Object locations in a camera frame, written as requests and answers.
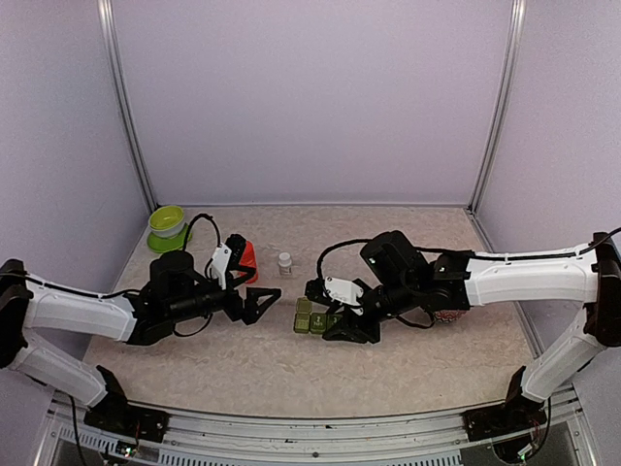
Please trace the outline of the green weekly pill organizer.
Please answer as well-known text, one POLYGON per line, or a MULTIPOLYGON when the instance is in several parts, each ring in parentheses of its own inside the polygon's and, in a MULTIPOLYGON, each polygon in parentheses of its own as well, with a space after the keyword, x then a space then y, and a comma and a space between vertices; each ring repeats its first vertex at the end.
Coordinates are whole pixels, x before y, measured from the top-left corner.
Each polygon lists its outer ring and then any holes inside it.
POLYGON ((323 335, 343 318, 342 314, 319 313, 308 298, 296 301, 293 331, 296 334, 323 335))

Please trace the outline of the orange pill bottle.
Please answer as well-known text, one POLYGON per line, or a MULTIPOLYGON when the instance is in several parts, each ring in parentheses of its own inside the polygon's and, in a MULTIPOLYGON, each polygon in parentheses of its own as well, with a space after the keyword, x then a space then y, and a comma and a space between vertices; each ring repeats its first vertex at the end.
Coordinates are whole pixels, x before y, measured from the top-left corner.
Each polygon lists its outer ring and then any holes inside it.
POLYGON ((240 265, 254 270, 254 275, 247 281, 247 283, 255 283, 258 279, 258 267, 254 246, 251 241, 247 241, 245 243, 245 249, 240 260, 240 265))

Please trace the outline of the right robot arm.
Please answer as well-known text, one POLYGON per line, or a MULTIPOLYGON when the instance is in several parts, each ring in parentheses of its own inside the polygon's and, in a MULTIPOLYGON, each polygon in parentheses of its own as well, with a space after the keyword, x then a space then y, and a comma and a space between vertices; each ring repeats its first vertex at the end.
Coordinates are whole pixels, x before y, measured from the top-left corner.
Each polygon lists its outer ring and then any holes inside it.
POLYGON ((620 345, 620 254, 613 235, 596 232, 591 242, 568 249, 525 253, 428 249, 414 246, 399 230, 361 239, 360 256, 379 284, 327 277, 318 271, 305 295, 341 319, 326 341, 375 344, 380 326, 415 309, 431 321, 440 312, 525 301, 573 301, 582 309, 564 333, 534 362, 511 378, 496 420, 519 429, 563 382, 596 355, 620 345))

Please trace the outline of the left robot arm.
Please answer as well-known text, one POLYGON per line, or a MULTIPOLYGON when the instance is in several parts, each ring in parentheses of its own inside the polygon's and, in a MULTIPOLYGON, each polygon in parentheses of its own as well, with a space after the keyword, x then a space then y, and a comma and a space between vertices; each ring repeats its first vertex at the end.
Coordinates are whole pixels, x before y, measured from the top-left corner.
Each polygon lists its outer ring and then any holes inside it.
POLYGON ((89 292, 29 274, 22 261, 1 267, 1 366, 80 400, 91 415, 117 432, 135 423, 135 409, 115 375, 83 364, 38 334, 38 329, 101 336, 130 346, 151 346, 177 332, 181 322, 210 321, 225 313, 252 325, 281 296, 278 288, 247 285, 256 270, 241 263, 246 240, 218 239, 204 272, 186 246, 162 253, 149 265, 141 289, 89 292), (238 288, 246 286, 245 292, 238 288))

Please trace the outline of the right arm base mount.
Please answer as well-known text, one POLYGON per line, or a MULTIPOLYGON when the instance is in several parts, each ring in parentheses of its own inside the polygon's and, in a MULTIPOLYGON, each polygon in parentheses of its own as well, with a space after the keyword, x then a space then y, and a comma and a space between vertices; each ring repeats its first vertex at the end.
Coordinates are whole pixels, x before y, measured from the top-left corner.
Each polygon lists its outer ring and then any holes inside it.
POLYGON ((469 441, 476 442, 546 424, 547 414, 541 407, 509 409, 494 405, 465 411, 462 419, 469 441))

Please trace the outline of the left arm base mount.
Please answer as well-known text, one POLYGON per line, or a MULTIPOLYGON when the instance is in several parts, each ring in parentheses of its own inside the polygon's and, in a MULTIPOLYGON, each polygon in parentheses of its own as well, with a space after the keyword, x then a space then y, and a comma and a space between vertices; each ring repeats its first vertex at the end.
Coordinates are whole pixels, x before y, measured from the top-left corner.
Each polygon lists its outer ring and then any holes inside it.
POLYGON ((131 437, 161 443, 169 425, 170 416, 160 410, 131 404, 106 404, 89 408, 84 415, 86 425, 131 437))

